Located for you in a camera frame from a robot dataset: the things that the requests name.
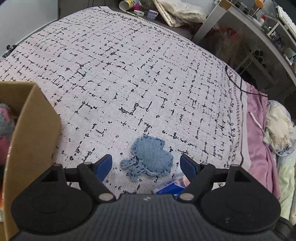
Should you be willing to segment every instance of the ribbed black surface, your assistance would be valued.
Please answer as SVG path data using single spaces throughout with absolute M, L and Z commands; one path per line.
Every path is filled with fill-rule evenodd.
M 193 205 L 181 204 L 171 195 L 124 194 L 114 203 L 100 205 L 86 223 L 70 232 L 54 236 L 21 232 L 13 240 L 279 241 L 280 239 L 271 231 L 247 236 L 223 232 L 204 221 Z

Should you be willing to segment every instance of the cardboard box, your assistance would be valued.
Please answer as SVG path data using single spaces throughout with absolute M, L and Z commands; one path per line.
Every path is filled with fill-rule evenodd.
M 18 116 L 3 182 L 4 224 L 0 224 L 0 239 L 4 229 L 9 240 L 18 232 L 10 212 L 12 201 L 52 165 L 61 120 L 34 82 L 0 82 L 0 103 L 7 104 Z

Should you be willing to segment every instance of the white patterned tablecloth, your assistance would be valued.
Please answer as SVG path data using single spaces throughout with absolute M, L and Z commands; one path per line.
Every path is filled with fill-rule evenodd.
M 104 183 L 118 196 L 151 193 L 180 172 L 186 153 L 217 168 L 250 167 L 247 96 L 225 63 L 151 22 L 97 7 L 33 34 L 0 63 L 0 79 L 35 81 L 62 119 L 55 158 L 64 167 L 113 166 Z M 246 89 L 232 69 L 233 81 Z M 120 161 L 143 134 L 165 140 L 174 156 L 167 177 L 131 182 Z

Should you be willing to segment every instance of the white keyboard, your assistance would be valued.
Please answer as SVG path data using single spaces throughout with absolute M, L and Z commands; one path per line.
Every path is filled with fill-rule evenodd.
M 282 9 L 281 6 L 276 6 L 276 9 L 279 14 L 279 18 L 283 21 L 284 25 L 288 26 L 288 29 L 290 30 L 290 33 L 293 35 L 293 37 L 296 39 L 296 25 L 293 23 L 292 19 L 289 17 L 289 15 Z

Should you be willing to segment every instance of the orange round object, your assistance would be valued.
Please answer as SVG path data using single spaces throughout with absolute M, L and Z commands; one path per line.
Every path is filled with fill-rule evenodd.
M 259 8 L 263 8 L 264 3 L 262 0 L 255 0 L 255 4 L 259 7 Z

